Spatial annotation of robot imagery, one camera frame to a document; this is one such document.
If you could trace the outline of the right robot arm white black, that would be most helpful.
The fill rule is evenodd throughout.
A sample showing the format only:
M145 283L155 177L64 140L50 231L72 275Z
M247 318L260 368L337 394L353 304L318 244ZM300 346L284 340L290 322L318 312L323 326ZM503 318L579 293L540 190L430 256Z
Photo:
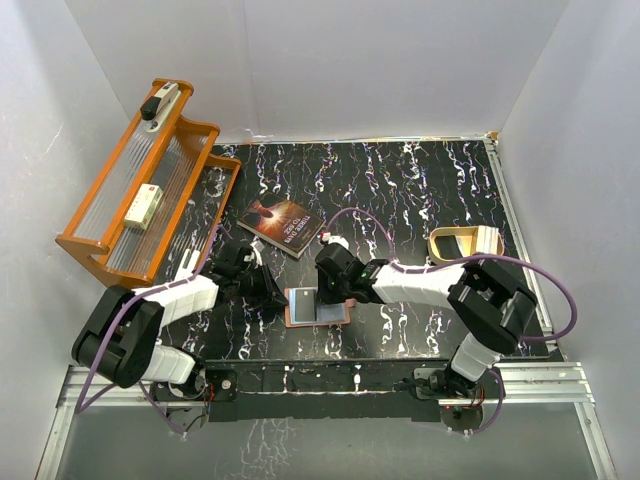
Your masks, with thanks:
M431 268L399 267L388 260L363 263L339 243L315 258L317 298L325 304L413 302L453 310L468 333L447 365L409 381L415 390L469 397L482 376L517 350L535 313L536 295L499 265L477 254Z

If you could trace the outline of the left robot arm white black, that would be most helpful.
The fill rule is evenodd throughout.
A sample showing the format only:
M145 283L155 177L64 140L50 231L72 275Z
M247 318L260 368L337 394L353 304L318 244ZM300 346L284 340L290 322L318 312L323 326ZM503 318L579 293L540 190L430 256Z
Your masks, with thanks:
M199 272L183 279L150 288L107 288L77 336L71 357L120 388L160 382L186 399L197 398L207 383L197 360L158 338L173 322L237 299L257 310L288 305L260 252L246 242L224 246Z

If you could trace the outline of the stack of credit cards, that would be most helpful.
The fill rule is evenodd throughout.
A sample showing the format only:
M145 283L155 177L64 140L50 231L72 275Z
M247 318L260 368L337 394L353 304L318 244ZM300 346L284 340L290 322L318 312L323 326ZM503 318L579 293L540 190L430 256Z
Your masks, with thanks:
M479 226L475 238L475 252L483 254L502 255L504 244L496 227Z

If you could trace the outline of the dark paperback book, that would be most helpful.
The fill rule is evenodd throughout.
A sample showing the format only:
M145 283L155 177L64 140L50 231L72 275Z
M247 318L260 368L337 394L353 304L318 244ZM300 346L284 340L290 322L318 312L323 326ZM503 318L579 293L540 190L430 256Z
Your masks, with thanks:
M325 221L291 200L265 192L249 204L237 224L299 259L324 229Z

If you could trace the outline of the beige oval tray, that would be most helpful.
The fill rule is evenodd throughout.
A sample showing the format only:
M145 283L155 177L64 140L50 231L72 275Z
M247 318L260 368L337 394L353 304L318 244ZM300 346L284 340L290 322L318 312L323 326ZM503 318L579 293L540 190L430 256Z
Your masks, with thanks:
M479 226L438 227L428 237L429 260L441 265L453 260L483 254L475 252L475 238Z

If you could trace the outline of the orange wooden shelf rack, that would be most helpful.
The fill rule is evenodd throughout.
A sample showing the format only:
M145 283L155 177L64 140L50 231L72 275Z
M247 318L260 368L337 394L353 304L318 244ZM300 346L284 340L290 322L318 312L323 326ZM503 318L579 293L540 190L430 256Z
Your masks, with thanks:
M185 80L157 78L57 244L106 287L148 287L164 265L205 252L242 163L218 156L220 129L186 118Z

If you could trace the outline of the small white green box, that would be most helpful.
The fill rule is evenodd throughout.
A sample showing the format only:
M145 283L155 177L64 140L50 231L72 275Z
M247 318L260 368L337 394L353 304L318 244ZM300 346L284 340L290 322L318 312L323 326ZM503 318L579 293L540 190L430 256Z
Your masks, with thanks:
M162 188L158 185L142 184L124 217L124 226L146 230L151 224L163 194Z

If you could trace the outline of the black white stapler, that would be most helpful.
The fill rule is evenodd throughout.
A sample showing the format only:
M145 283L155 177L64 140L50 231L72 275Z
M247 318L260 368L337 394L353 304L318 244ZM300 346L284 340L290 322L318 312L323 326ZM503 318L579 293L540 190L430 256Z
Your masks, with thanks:
M176 82L166 82L140 107L141 119L147 133L156 133L166 122L181 95Z

